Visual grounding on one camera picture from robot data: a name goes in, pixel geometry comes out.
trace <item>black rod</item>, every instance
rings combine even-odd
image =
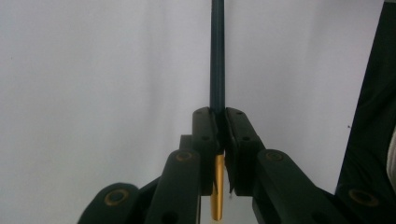
[[[224,0],[212,0],[210,43],[210,108],[215,115],[224,113]]]

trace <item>black fabric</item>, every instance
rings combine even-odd
[[[396,205],[387,156],[396,125],[396,4],[385,3],[338,184],[364,185]]]

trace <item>white wall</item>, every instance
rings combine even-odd
[[[382,4],[226,1],[226,105],[328,191]],[[160,175],[209,104],[209,50],[210,1],[2,1],[0,223],[75,223]],[[233,202],[225,223],[255,222]]]

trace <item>brass pin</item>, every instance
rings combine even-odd
[[[223,180],[224,180],[224,155],[216,156],[215,161],[216,185],[213,185],[213,192],[210,196],[212,218],[216,221],[222,218],[223,205]]]

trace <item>black plastic part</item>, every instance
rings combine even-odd
[[[146,224],[197,224],[200,218],[200,155],[171,153],[155,190]]]
[[[215,157],[219,151],[217,127],[214,116],[208,107],[194,111],[192,114],[192,149],[201,156],[201,192],[212,194],[215,179]]]
[[[144,223],[149,207],[151,206],[152,197],[154,196],[155,190],[157,189],[160,177],[149,182],[145,187],[139,190],[138,200],[138,219],[135,223]]]
[[[280,217],[259,180],[255,182],[253,212],[259,224],[279,224]]]
[[[353,223],[396,223],[396,207],[366,187],[341,185],[335,195],[344,215]]]
[[[265,147],[244,112],[228,107],[226,115],[229,141],[225,165],[230,191],[235,189],[238,196],[252,196],[257,153]]]
[[[262,150],[258,161],[257,177],[281,223],[348,223],[287,154]]]
[[[210,108],[219,115],[225,108],[224,0],[212,0],[210,43]]]
[[[138,189],[130,184],[113,184],[102,189],[85,209],[78,224],[127,224],[139,220]]]

